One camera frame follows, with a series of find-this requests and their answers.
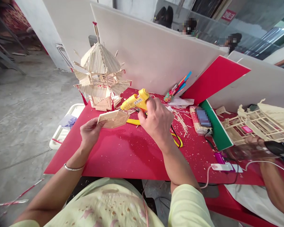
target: red table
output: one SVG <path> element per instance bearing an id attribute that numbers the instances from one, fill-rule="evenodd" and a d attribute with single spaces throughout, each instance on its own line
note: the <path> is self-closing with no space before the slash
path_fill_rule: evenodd
<path id="1" fill-rule="evenodd" d="M 134 93 L 137 94 L 138 91 L 129 88 L 122 96 L 128 98 Z M 163 96 L 155 96 L 163 102 Z M 80 126 L 102 113 L 103 111 L 93 109 L 90 103 L 84 108 L 45 170 L 45 174 L 55 174 L 66 163 L 80 146 Z M 184 113 L 180 112 L 180 114 L 185 123 L 192 127 L 188 128 L 184 138 L 182 126 L 177 121 L 173 121 L 173 127 L 184 144 L 180 151 L 192 168 L 197 181 L 206 183 L 207 168 L 211 163 L 217 163 L 214 151 L 204 137 L 196 134 L 192 120 Z M 130 118 L 137 119 L 137 114 L 131 114 Z M 284 178 L 284 171 L 280 170 L 280 172 Z M 102 129 L 99 140 L 89 156 L 83 176 L 169 180 L 162 153 L 155 142 L 141 126 L 136 128 L 136 125 L 128 123 L 115 129 Z M 236 173 L 210 170 L 209 183 L 232 183 L 235 177 Z M 236 184 L 263 186 L 258 164 L 253 163 L 248 167 L 247 172 L 240 173 Z"/>

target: silver bracelet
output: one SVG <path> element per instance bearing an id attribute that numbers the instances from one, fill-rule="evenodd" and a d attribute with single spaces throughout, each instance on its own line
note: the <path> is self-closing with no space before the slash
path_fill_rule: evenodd
<path id="1" fill-rule="evenodd" d="M 78 169 L 73 169 L 73 168 L 69 168 L 69 167 L 67 167 L 67 166 L 66 166 L 66 163 L 64 164 L 64 167 L 65 167 L 67 170 L 69 170 L 69 171 L 78 171 L 78 170 L 83 169 L 83 168 L 84 168 L 84 166 L 82 166 L 82 167 L 80 167 L 80 168 L 78 168 Z"/>

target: glue gun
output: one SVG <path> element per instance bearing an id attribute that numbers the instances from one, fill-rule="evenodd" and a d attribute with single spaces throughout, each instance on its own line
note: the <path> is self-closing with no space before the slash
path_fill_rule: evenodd
<path id="1" fill-rule="evenodd" d="M 127 100 L 125 100 L 121 105 L 121 110 L 129 110 L 134 107 L 142 109 L 143 112 L 147 111 L 146 101 L 149 98 L 148 91 L 143 88 L 139 90 L 139 95 L 133 94 Z"/>

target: scissors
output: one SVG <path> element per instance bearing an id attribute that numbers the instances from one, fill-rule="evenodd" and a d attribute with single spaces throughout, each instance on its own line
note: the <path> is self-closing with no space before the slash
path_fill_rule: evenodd
<path id="1" fill-rule="evenodd" d="M 134 119 L 128 119 L 128 120 L 127 120 L 127 123 L 130 123 L 130 124 L 133 124 L 133 125 L 141 125 L 139 120 L 134 120 Z M 183 147 L 183 142 L 182 142 L 181 138 L 180 138 L 178 135 L 176 136 L 176 135 L 173 134 L 173 133 L 171 133 L 171 135 L 172 135 L 173 137 L 177 137 L 177 138 L 179 139 L 179 141 L 180 141 L 180 148 Z M 179 144 L 176 142 L 175 139 L 174 139 L 174 142 L 175 142 L 175 144 L 177 145 L 177 147 L 179 147 Z"/>

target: light green shirt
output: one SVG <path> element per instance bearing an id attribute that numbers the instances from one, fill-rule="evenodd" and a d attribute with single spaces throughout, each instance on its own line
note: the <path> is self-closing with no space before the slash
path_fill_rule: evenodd
<path id="1" fill-rule="evenodd" d="M 149 207 L 147 214 L 149 226 L 164 226 Z M 141 227 L 147 226 L 146 210 L 141 194 L 129 182 L 102 178 L 83 189 L 45 226 Z M 214 226 L 204 197 L 193 186 L 184 184 L 174 190 L 168 226 Z M 25 220 L 12 227 L 40 226 Z"/>

